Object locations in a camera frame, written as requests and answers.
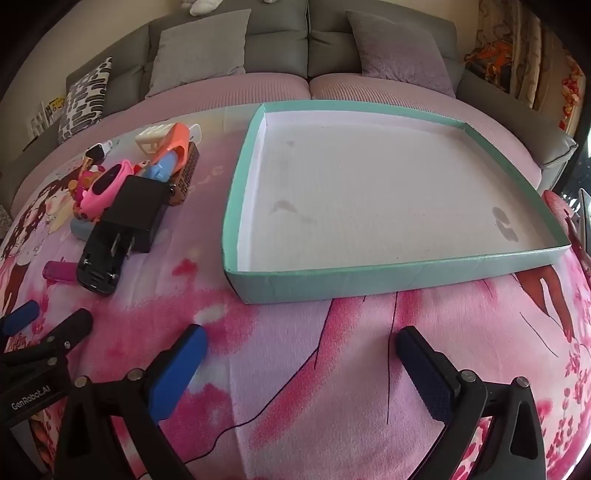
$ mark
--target white stuffed animal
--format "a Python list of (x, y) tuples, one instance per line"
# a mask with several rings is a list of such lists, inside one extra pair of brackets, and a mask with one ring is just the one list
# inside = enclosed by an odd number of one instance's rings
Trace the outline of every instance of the white stuffed animal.
[[(263, 0), (264, 2), (271, 4), (277, 0)], [(181, 7), (188, 8), (189, 13), (192, 16), (198, 17), (199, 15), (205, 15), (209, 12), (213, 12), (222, 0), (181, 0)]]

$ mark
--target pink toy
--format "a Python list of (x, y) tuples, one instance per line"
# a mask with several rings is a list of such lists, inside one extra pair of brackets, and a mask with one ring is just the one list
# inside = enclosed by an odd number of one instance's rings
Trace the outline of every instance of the pink toy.
[(43, 267), (43, 278), (59, 283), (77, 283), (77, 262), (55, 262), (50, 260)]
[(100, 216), (111, 206), (125, 179), (133, 174), (133, 165), (129, 160), (122, 160), (98, 178), (89, 190), (82, 192), (79, 212), (82, 219), (94, 220)]

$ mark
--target bedspread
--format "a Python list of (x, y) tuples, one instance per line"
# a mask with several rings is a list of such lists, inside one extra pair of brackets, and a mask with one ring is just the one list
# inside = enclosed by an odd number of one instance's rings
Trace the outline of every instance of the bedspread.
[[(145, 368), (191, 323), (209, 338), (204, 363), (160, 426), (196, 478), (405, 479), (442, 425), (430, 418), (392, 345), (416, 325), (458, 369), (485, 381), (530, 380), (550, 480), (565, 478), (591, 429), (591, 292), (576, 252), (554, 266), (464, 284), (378, 296), (249, 306), (222, 269), (226, 197), (256, 106), (181, 117), (202, 125), (187, 200), (168, 209), (149, 254), (135, 254), (108, 298), (46, 281), (48, 260), (78, 261), (63, 208), (80, 158), (34, 192), (2, 245), (4, 313), (28, 300), (40, 317), (9, 348), (39, 340), (78, 308), (93, 331), (69, 355), (72, 377), (118, 380)], [(105, 166), (116, 159), (109, 156)], [(561, 206), (556, 211), (561, 215)], [(33, 430), (51, 466), (65, 400)], [(483, 419), (454, 480), (464, 480), (489, 422)], [(144, 467), (115, 423), (134, 473)]]

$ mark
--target teal box lid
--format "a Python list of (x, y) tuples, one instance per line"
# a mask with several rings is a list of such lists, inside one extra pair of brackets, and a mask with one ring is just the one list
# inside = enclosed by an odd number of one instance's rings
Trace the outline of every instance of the teal box lid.
[(470, 125), (378, 103), (263, 103), (223, 221), (245, 303), (453, 284), (554, 263), (567, 236)]

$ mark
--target gray pillow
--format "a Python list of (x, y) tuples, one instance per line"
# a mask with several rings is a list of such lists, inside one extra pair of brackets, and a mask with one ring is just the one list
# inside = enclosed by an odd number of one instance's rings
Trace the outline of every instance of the gray pillow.
[(412, 83), (455, 98), (433, 36), (416, 25), (347, 11), (363, 76)]
[(139, 93), (143, 74), (144, 68), (137, 65), (118, 77), (109, 78), (103, 117), (127, 110), (136, 103), (140, 103)]
[(250, 9), (237, 10), (164, 30), (146, 97), (186, 83), (245, 73), (250, 14)]

